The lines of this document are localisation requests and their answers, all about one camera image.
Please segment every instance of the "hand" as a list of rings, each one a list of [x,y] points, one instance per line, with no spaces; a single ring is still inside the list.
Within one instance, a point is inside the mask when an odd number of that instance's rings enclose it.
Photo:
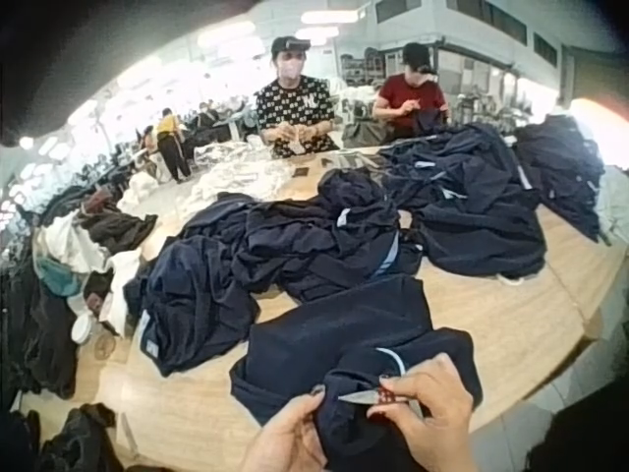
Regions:
[[[382,379],[382,386],[398,395],[417,398],[431,413],[421,420],[406,403],[376,405],[367,416],[379,413],[395,423],[413,455],[429,472],[476,472],[470,448],[472,395],[463,387],[447,354],[415,366],[397,379]]]
[[[408,115],[413,110],[419,109],[420,103],[417,100],[406,100],[404,103],[402,103],[402,106],[397,109],[397,111],[399,112],[400,116],[404,116]]]
[[[297,130],[297,136],[299,141],[308,142],[312,141],[313,138],[318,134],[316,125],[306,126],[306,125],[295,125],[295,129]]]
[[[282,121],[275,127],[275,139],[284,141],[293,141],[297,138],[297,130],[293,125],[286,121]]]
[[[324,391],[293,398],[254,438],[241,472],[320,472],[327,459],[313,413]]]

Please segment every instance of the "dark blue fabric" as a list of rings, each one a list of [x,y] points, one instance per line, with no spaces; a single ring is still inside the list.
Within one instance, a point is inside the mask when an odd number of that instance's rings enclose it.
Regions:
[[[125,286],[131,315],[146,310],[141,350],[162,376],[191,369],[247,338],[258,306],[231,262],[244,234],[248,196],[221,195],[197,214],[157,260]]]
[[[232,394],[260,423],[295,395],[324,383],[315,422],[333,471],[418,470],[390,423],[366,418],[367,407],[339,395],[372,388],[440,352],[450,355],[478,405],[483,397],[467,332],[433,330],[422,283],[394,275],[302,305],[252,326],[247,355],[231,370]]]
[[[369,172],[334,169],[310,200],[252,208],[233,269],[251,291],[275,283],[306,302],[374,276],[415,274],[420,260],[421,252],[400,230],[394,203]]]
[[[604,166],[594,142],[586,141],[568,116],[548,116],[515,132],[515,151],[542,202],[593,241],[600,233],[596,212]]]
[[[477,276],[542,269],[539,196],[522,187],[515,155],[494,128],[467,125],[380,153],[388,160],[382,184],[412,214],[433,264]]]

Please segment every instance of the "yellow shirt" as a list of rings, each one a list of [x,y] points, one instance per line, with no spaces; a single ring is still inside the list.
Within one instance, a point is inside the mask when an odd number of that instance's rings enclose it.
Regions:
[[[175,115],[165,116],[157,125],[157,134],[178,133],[178,132],[179,132],[179,123]]]

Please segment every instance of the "fingernail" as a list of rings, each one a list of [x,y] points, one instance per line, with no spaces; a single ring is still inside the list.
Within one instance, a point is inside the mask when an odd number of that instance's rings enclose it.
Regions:
[[[311,395],[312,396],[316,396],[316,395],[319,395],[322,392],[325,392],[325,385],[323,383],[320,383],[320,384],[315,385],[313,387],[313,389],[311,390]]]

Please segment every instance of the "wooden table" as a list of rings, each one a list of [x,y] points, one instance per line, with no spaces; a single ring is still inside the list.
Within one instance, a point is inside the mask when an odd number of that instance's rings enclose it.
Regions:
[[[327,170],[321,165],[322,157],[324,154],[293,159],[298,167],[308,166],[309,175],[292,179],[279,198],[314,195]],[[623,258],[622,247],[594,245],[546,208],[540,209],[540,218],[548,243],[547,264],[521,286],[448,273],[427,259],[418,273],[435,326],[465,329],[474,338],[485,400],[474,414],[473,429],[507,411],[563,363],[582,338],[587,314],[600,303]],[[177,234],[181,225],[175,220],[162,223],[144,244],[144,255],[156,256],[165,237]],[[284,293],[267,293],[258,301],[261,322],[295,306]],[[93,360],[89,346],[84,348],[78,394],[71,402],[52,395],[43,399],[27,395],[23,409],[35,406],[41,412],[43,437],[59,431],[62,423],[53,428],[61,418],[59,411],[74,404],[104,401],[126,415],[142,456],[176,470],[236,470],[257,430],[247,410],[229,394],[228,372],[245,354],[246,344],[196,369],[163,379],[138,342],[120,341],[114,357],[100,364]],[[116,447],[122,451],[130,448],[120,425]]]

